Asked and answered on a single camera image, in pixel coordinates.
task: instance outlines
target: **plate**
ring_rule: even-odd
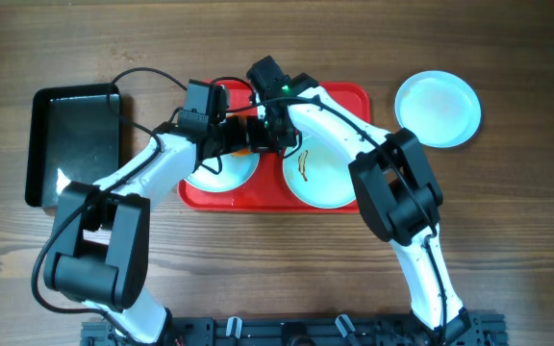
[[[288,148],[286,155],[294,148]],[[303,134],[303,145],[283,161],[284,179],[302,202],[322,209],[346,206],[356,199],[347,163],[320,140]]]
[[[480,101],[461,78],[443,71],[410,77],[394,100],[399,125],[410,129],[420,143],[449,148],[466,142],[478,130]]]
[[[230,154],[221,156],[221,173],[215,175],[200,166],[185,181],[192,186],[207,192],[225,192],[235,189],[251,178],[258,167],[260,154],[234,157]],[[210,168],[217,170],[217,159],[202,161]]]

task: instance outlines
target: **black container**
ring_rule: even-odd
[[[34,96],[25,202],[55,207],[70,181],[91,184],[119,167],[120,125],[108,84],[46,88]],[[118,88],[111,105],[121,112]]]

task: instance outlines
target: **wooden table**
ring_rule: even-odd
[[[23,201],[34,93],[107,82],[134,66],[182,81],[242,77],[270,54],[291,75],[359,83],[374,124],[391,131],[395,92],[412,74],[448,70],[473,86],[479,136],[426,150],[445,197],[452,282],[470,309],[506,314],[512,345],[554,345],[554,1],[3,3],[0,344],[78,345],[81,321],[94,318],[48,312],[30,293],[53,223]],[[149,128],[185,97],[153,75],[119,87],[134,100],[126,112]],[[132,133],[124,149],[146,141]],[[392,249],[359,215],[194,212],[174,192],[152,214],[146,285],[177,316],[372,314],[410,304]]]

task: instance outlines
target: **round white plate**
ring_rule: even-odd
[[[294,148],[288,148],[286,155],[292,150]],[[301,173],[303,164],[304,176]],[[312,136],[303,134],[302,147],[284,159],[283,166],[290,191],[310,206],[333,209],[356,199],[347,163]]]
[[[221,173],[215,175],[206,168],[200,166],[190,174],[185,181],[195,188],[207,192],[225,192],[243,185],[256,171],[260,154],[252,154],[244,157],[232,155],[221,156]],[[207,159],[202,163],[217,170],[217,159]]]
[[[470,139],[482,111],[476,93],[461,78],[443,71],[410,77],[396,93],[394,111],[401,127],[420,143],[448,148]]]

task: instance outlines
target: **wooden tabletop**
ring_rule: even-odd
[[[14,3],[0,6],[0,344],[78,345],[81,322],[95,318],[48,312],[31,296],[53,223],[23,200],[36,91],[135,66],[186,82],[243,77],[270,54],[290,75],[360,84],[373,123],[391,131],[395,92],[414,73],[472,85],[479,135],[426,148],[452,283],[470,310],[506,315],[511,345],[554,345],[554,1]],[[153,75],[118,85],[133,99],[126,113],[149,128],[185,97]],[[147,142],[125,140],[130,155]],[[176,316],[409,311],[393,250],[359,215],[195,212],[172,191],[151,216],[150,247],[146,285]]]

